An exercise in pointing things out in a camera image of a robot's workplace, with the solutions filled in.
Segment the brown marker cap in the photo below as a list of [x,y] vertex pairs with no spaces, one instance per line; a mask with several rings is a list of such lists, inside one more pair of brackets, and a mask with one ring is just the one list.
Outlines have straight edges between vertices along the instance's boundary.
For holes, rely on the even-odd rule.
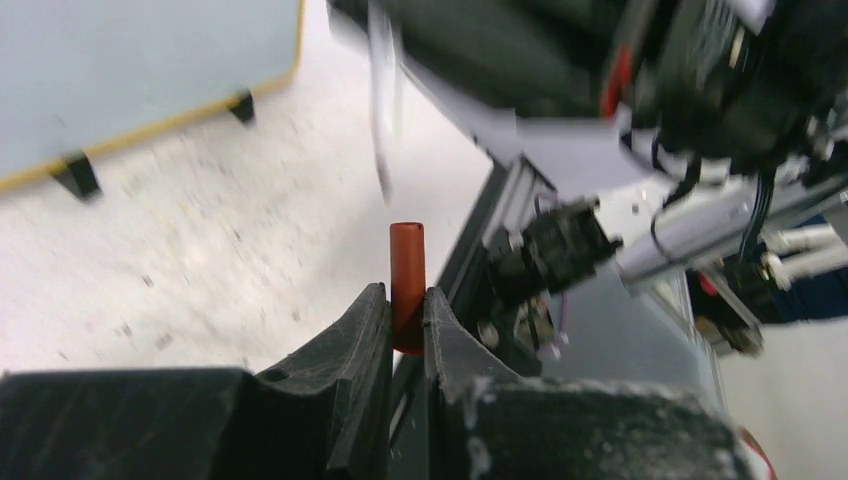
[[420,356],[427,290],[424,227],[418,222],[393,223],[389,235],[393,346],[401,353]]

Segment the white whiteboard marker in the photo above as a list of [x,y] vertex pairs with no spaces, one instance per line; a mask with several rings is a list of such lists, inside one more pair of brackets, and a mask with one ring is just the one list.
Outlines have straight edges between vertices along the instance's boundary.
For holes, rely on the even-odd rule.
[[378,1],[369,1],[367,33],[370,61],[372,140],[383,201],[392,197],[391,163],[401,146],[402,63],[400,31]]

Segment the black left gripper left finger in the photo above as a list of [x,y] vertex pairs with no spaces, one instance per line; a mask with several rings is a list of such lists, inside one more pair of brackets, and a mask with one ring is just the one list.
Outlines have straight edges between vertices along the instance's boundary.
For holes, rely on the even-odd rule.
[[5,479],[384,479],[385,288],[279,363],[16,373],[1,381]]

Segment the black whiteboard foot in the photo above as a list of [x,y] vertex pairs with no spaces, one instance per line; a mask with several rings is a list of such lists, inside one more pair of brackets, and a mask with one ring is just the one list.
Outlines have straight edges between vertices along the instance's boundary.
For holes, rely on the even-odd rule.
[[90,201],[102,193],[92,163],[85,153],[64,157],[59,170],[51,176],[82,202]]
[[256,119],[254,97],[250,90],[244,90],[228,107],[228,111],[242,124],[250,125]]

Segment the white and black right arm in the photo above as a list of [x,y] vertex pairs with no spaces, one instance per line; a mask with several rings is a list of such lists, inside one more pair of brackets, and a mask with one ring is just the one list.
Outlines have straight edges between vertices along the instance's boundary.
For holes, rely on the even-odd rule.
[[620,108],[654,148],[735,175],[808,158],[805,185],[847,171],[827,130],[847,94],[843,1],[332,1],[385,38],[438,97],[517,119]]

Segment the yellow framed whiteboard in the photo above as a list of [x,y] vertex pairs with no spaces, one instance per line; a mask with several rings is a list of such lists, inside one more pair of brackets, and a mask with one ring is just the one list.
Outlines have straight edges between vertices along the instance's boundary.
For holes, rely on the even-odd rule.
[[1,185],[59,170],[287,85],[301,1],[5,1]]

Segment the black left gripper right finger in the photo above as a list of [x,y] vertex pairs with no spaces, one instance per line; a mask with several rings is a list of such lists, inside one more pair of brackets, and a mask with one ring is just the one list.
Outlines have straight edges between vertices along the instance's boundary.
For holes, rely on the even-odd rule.
[[690,392],[523,377],[423,301],[433,479],[751,479],[736,431]]

